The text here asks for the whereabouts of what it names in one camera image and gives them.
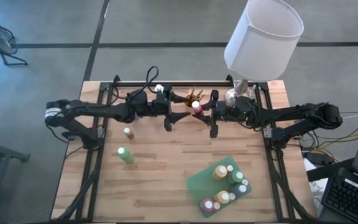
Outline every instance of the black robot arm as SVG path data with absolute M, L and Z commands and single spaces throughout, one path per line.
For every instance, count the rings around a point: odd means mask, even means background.
M 190 113 L 171 112 L 171 102 L 183 103 L 187 98 L 177 96 L 170 85 L 160 86 L 156 97 L 151 102 L 147 101 L 145 91 L 133 91 L 127 94 L 125 103 L 117 105 L 101 105 L 87 103 L 80 100 L 58 100 L 47 103 L 45 112 L 45 124 L 51 127 L 63 127 L 68 132 L 63 136 L 78 136 L 84 143 L 85 149 L 95 149 L 99 146 L 97 129 L 87 128 L 75 120 L 78 116 L 98 116 L 113 118 L 118 122 L 131 123 L 136 117 L 165 115 L 164 128 L 172 130 L 172 124 L 188 116 Z
M 342 124 L 337 106 L 329 103 L 296 105 L 289 108 L 267 110 L 257 105 L 254 100 L 240 96 L 234 106 L 226 106 L 224 101 L 218 101 L 218 91 L 213 90 L 209 102 L 202 105 L 203 110 L 211 110 L 210 116 L 193 115 L 211 126 L 210 136 L 218 135 L 216 121 L 235 121 L 243 127 L 260 131 L 269 124 L 277 121 L 301 120 L 287 128 L 265 129 L 266 138 L 272 139 L 274 147 L 283 149 L 294 136 L 299 136 L 317 128 L 335 129 Z

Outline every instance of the wooden tabletop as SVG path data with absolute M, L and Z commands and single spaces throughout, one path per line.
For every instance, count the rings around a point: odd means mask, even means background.
M 84 82 L 80 100 L 96 102 L 100 82 Z M 268 83 L 273 108 L 289 106 L 282 81 Z M 119 88 L 120 95 L 136 88 Z M 186 96 L 192 88 L 174 87 L 177 95 Z M 219 91 L 224 99 L 228 87 L 196 86 L 195 93 L 203 90 L 201 103 L 209 100 L 211 90 Z M 154 94 L 147 93 L 149 101 Z M 172 104 L 173 112 L 186 111 L 185 105 Z M 91 126 L 92 117 L 77 119 Z M 209 127 L 188 116 L 173 125 L 172 132 L 163 127 L 163 116 L 142 118 L 131 124 L 109 120 L 106 145 L 99 179 L 94 222 L 269 222 L 276 213 L 261 133 L 243 128 L 237 123 L 219 122 L 217 138 L 209 137 Z M 291 122 L 280 122 L 288 126 Z M 131 128 L 134 139 L 128 139 L 124 128 Z M 70 143 L 67 153 L 81 146 Z M 117 149 L 127 147 L 136 163 L 125 165 L 118 158 Z M 192 199 L 186 179 L 226 156 L 232 156 L 252 185 L 252 192 L 210 218 L 204 218 Z M 81 185 L 86 151 L 72 154 L 64 163 L 52 218 L 58 217 L 74 199 Z M 315 215 L 313 199 L 299 147 L 288 146 L 284 161 L 295 197 Z M 280 198 L 287 217 L 285 199 Z

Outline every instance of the keyboard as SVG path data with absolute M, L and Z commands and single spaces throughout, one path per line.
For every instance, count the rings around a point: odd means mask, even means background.
M 343 168 L 328 179 L 321 203 L 358 223 L 358 176 Z

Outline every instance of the lamp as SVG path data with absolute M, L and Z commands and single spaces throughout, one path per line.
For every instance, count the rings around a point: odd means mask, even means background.
M 246 8 L 224 50 L 231 73 L 244 78 L 226 93 L 226 104 L 247 95 L 248 80 L 266 82 L 278 78 L 286 69 L 303 23 L 295 10 L 281 0 L 248 0 Z

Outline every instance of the concrete floor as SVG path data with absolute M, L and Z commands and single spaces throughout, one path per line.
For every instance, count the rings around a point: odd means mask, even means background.
M 0 0 L 0 24 L 20 44 L 92 43 L 104 0 Z M 358 0 L 287 0 L 300 14 L 300 42 L 358 42 Z M 101 43 L 227 42 L 246 0 L 111 0 Z M 143 80 L 151 65 L 159 80 L 222 80 L 223 48 L 98 49 L 91 80 Z M 45 103 L 77 99 L 90 49 L 19 49 L 29 66 L 0 60 L 0 145 L 31 152 L 13 161 L 0 194 L 0 223 L 41 222 L 52 209 L 66 145 L 44 125 Z M 358 47 L 297 47 L 286 72 L 291 105 L 329 101 L 358 111 Z M 358 127 L 345 119 L 320 136 L 344 136 Z M 339 159 L 356 153 L 358 141 L 334 144 Z

